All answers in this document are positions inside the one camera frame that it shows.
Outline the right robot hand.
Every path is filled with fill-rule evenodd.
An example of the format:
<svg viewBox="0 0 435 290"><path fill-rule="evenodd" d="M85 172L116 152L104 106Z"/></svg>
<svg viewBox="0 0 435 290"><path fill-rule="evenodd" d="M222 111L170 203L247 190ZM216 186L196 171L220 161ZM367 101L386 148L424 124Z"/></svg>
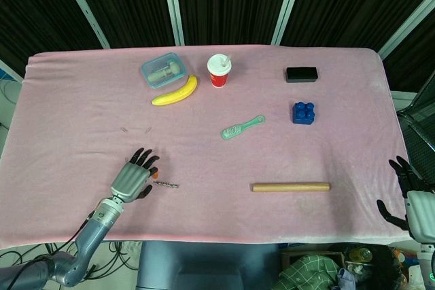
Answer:
<svg viewBox="0 0 435 290"><path fill-rule="evenodd" d="M379 213L386 222L408 232L418 243L435 245L435 184L429 184L400 156L390 160L389 165L397 176L406 214L403 219L393 216L378 199Z"/></svg>

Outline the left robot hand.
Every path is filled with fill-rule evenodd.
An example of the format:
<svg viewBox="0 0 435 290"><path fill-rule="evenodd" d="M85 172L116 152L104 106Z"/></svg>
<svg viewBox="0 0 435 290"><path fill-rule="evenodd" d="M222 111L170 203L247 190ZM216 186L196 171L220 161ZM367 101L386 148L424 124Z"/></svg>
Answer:
<svg viewBox="0 0 435 290"><path fill-rule="evenodd" d="M121 168L111 184L111 194L124 203L145 198L152 190L148 179L158 172L154 163L160 157L152 149L139 148Z"/></svg>

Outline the orange-handled metal drill bit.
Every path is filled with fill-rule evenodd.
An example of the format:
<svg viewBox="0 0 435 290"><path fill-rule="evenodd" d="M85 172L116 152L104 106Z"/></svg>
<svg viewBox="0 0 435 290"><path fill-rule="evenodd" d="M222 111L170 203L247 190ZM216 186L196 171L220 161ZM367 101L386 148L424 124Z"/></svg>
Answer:
<svg viewBox="0 0 435 290"><path fill-rule="evenodd" d="M160 187L167 187L167 188L173 188L173 189L177 189L179 187L178 184L174 184L174 183L168 183L168 182L164 182L164 181L160 181L158 179L158 173L155 173L152 175L152 183L155 186L160 186Z"/></svg>

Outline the yellow plastic bottle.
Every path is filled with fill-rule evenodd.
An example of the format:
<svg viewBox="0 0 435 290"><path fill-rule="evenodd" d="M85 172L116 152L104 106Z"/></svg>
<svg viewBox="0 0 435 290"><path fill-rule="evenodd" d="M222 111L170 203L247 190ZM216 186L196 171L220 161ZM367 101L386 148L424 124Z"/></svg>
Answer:
<svg viewBox="0 0 435 290"><path fill-rule="evenodd" d="M372 261L372 252L366 247L358 247L350 250L349 261L354 263L367 264Z"/></svg>

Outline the black mesh chair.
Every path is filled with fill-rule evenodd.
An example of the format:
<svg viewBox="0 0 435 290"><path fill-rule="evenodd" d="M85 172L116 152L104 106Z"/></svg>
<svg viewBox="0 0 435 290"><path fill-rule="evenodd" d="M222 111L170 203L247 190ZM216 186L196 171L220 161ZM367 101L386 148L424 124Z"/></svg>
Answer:
<svg viewBox="0 0 435 290"><path fill-rule="evenodd" d="M435 71L411 101L397 111L409 163L435 187Z"/></svg>

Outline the pink tablecloth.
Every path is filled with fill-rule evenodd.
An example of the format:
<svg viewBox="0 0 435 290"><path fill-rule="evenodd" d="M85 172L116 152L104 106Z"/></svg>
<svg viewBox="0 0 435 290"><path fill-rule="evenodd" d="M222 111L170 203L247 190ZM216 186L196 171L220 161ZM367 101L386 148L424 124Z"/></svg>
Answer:
<svg viewBox="0 0 435 290"><path fill-rule="evenodd" d="M406 149L379 55L367 48L174 47L199 78L187 99L155 107L141 65L168 48L45 52L28 60L0 156L0 249L63 242L139 148L160 181L125 206L111 240L368 242L408 234L376 201L404 214L389 160ZM207 69L231 55L226 85ZM287 83L287 67L316 82ZM292 122L295 103L315 121ZM266 120L229 140L221 131ZM254 183L329 183L328 192L253 192Z"/></svg>

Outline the yellow banana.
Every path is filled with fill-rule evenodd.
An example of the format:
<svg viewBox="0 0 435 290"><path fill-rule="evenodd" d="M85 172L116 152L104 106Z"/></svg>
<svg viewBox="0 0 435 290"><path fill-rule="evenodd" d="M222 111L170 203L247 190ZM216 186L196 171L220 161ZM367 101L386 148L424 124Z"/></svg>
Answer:
<svg viewBox="0 0 435 290"><path fill-rule="evenodd" d="M157 96L152 100L154 106L166 106L177 103L188 98L198 85L198 79L195 75L189 75L187 82L179 89Z"/></svg>

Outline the grey blue cloth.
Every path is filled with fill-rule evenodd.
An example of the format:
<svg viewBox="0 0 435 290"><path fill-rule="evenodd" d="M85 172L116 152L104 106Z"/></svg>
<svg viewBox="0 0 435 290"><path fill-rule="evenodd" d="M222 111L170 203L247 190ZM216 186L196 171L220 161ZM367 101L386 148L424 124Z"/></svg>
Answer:
<svg viewBox="0 0 435 290"><path fill-rule="evenodd" d="M337 274L337 286L334 290L356 290L354 275L350 271L341 268Z"/></svg>

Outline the green brush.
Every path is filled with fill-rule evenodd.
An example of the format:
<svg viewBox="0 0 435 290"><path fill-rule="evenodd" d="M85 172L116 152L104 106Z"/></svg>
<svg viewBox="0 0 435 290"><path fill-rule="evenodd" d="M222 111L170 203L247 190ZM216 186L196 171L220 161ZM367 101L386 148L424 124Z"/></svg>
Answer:
<svg viewBox="0 0 435 290"><path fill-rule="evenodd" d="M221 131L221 137L224 140L229 140L231 138L237 137L240 134L242 134L245 130L248 128L251 128L253 126L257 126L260 124L263 124L265 122L266 118L263 115L258 115L252 120L242 123L242 124L235 124L231 127L227 127Z"/></svg>

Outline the beige toy inside container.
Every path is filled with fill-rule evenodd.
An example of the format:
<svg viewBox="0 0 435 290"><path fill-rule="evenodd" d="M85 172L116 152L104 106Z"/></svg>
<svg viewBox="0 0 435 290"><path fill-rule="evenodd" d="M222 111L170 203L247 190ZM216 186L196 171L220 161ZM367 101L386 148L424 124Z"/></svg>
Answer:
<svg viewBox="0 0 435 290"><path fill-rule="evenodd" d="M167 67L151 73L149 75L149 80L151 82L158 82L161 79L166 79L175 76L179 72L180 72L180 66L175 61L171 61Z"/></svg>

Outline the green plaid cloth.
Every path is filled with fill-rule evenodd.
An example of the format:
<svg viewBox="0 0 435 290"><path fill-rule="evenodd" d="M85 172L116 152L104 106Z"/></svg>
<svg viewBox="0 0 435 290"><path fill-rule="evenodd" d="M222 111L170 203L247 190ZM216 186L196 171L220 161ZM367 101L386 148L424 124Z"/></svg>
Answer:
<svg viewBox="0 0 435 290"><path fill-rule="evenodd" d="M279 273L271 290L330 290L340 266L323 255L305 255Z"/></svg>

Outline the clear container blue lid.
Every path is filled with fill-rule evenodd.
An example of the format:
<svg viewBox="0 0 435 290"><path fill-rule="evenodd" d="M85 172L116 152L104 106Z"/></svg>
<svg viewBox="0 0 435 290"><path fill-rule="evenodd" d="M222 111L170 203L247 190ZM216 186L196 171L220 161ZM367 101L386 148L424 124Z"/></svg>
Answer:
<svg viewBox="0 0 435 290"><path fill-rule="evenodd" d="M170 78L161 79L158 82L151 82L149 75L159 69L165 68L171 61L175 61L180 66L180 72ZM148 86L153 89L161 88L167 84L173 83L186 75L186 68L181 58L174 52L169 52L155 59L147 61L141 65L141 73L144 76Z"/></svg>

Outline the red paper cup white lid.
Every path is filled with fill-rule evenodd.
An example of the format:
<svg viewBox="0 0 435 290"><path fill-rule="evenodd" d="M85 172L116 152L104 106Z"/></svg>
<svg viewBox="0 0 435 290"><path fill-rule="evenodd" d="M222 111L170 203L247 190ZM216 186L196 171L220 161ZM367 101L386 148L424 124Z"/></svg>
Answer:
<svg viewBox="0 0 435 290"><path fill-rule="evenodd" d="M222 88L226 85L228 74L232 69L231 60L227 67L222 66L226 56L225 54L215 54L207 62L211 83L215 88Z"/></svg>

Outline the wooden rolling pin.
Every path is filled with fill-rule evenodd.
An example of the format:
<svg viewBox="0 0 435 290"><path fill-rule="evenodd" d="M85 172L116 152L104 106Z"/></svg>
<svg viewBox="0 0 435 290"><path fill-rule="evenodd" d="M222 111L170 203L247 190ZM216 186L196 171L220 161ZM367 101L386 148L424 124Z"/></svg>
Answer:
<svg viewBox="0 0 435 290"><path fill-rule="evenodd" d="M253 192L328 192L329 183L254 183Z"/></svg>

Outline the blue building block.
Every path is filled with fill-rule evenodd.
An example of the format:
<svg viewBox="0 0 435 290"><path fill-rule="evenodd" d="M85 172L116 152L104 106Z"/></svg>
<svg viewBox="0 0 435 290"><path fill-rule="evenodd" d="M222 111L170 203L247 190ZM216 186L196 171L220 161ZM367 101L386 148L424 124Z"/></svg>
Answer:
<svg viewBox="0 0 435 290"><path fill-rule="evenodd" d="M310 125L315 121L315 105L298 102L292 107L292 122L294 124Z"/></svg>

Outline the black rectangular box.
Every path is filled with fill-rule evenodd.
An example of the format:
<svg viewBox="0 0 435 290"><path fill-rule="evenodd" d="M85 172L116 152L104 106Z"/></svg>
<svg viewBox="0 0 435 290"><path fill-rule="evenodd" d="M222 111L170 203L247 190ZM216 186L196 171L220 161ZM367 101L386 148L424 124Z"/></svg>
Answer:
<svg viewBox="0 0 435 290"><path fill-rule="evenodd" d="M287 83L316 82L318 72L315 67L287 67L285 80Z"/></svg>

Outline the white partition frame post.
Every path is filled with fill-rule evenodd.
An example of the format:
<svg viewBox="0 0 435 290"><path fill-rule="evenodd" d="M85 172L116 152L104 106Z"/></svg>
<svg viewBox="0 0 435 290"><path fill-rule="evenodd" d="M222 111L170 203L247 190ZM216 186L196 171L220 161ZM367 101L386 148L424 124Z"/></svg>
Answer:
<svg viewBox="0 0 435 290"><path fill-rule="evenodd" d="M423 0L378 51L386 59L435 10L435 0Z"/></svg>
<svg viewBox="0 0 435 290"><path fill-rule="evenodd" d="M176 46L185 46L179 0L167 0L171 27Z"/></svg>
<svg viewBox="0 0 435 290"><path fill-rule="evenodd" d="M290 19L292 9L296 0L283 0L281 4L281 9L277 18L277 23L275 25L275 30L271 39L272 46L279 46L283 39L283 34L285 32L286 26Z"/></svg>
<svg viewBox="0 0 435 290"><path fill-rule="evenodd" d="M111 48L110 44L109 44L102 28L100 27L96 17L94 16L87 0L75 0L75 2L77 3L77 5L81 9L83 15L87 19L91 29L93 30L99 43L101 44L101 47L103 49L110 49Z"/></svg>

